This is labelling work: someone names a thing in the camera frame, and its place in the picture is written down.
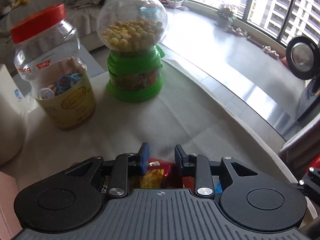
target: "metal screw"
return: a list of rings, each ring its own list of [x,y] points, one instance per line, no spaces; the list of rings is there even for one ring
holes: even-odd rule
[[[211,195],[213,190],[208,187],[201,187],[197,190],[197,192],[200,195],[207,196],[207,195]]]
[[[111,190],[109,190],[109,194],[113,196],[121,196],[124,193],[124,189],[119,187],[114,187]]]

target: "oval logo on label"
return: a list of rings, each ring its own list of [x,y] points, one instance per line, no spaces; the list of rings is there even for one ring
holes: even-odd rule
[[[63,100],[63,102],[61,104],[62,108],[63,109],[73,109],[73,108],[79,106],[79,104],[81,104],[81,102],[83,101],[86,92],[87,91],[86,91],[85,87],[78,88],[76,91],[74,91],[73,93],[68,95],[65,100]]]

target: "green lid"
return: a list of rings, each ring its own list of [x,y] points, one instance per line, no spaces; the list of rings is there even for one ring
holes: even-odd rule
[[[120,55],[111,51],[108,57],[108,69],[114,75],[131,75],[146,72],[161,65],[164,57],[162,49],[156,45],[148,53],[141,55]]]
[[[141,91],[127,91],[117,87],[114,87],[111,82],[108,83],[108,89],[111,94],[118,100],[129,102],[129,103],[140,103],[147,101],[155,97],[162,88],[161,76],[156,84],[147,89]]]

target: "black circular joint cover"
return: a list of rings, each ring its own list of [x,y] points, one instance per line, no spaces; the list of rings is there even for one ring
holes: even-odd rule
[[[308,80],[320,73],[320,51],[308,37],[296,36],[289,41],[286,59],[289,69],[299,79]]]
[[[219,206],[237,225],[261,232],[299,226],[307,210],[301,192],[264,173],[236,178],[221,194]]]
[[[40,207],[48,210],[59,210],[70,206],[75,200],[75,195],[69,190],[54,188],[40,193],[37,201]]]
[[[93,220],[102,204],[101,194],[87,179],[57,173],[23,189],[14,210],[24,228],[59,233]]]

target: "potted plant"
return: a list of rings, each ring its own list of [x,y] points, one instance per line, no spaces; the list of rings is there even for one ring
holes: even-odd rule
[[[235,11],[237,8],[238,7],[235,5],[222,3],[219,6],[216,25],[221,28],[230,27],[233,20],[236,18]]]

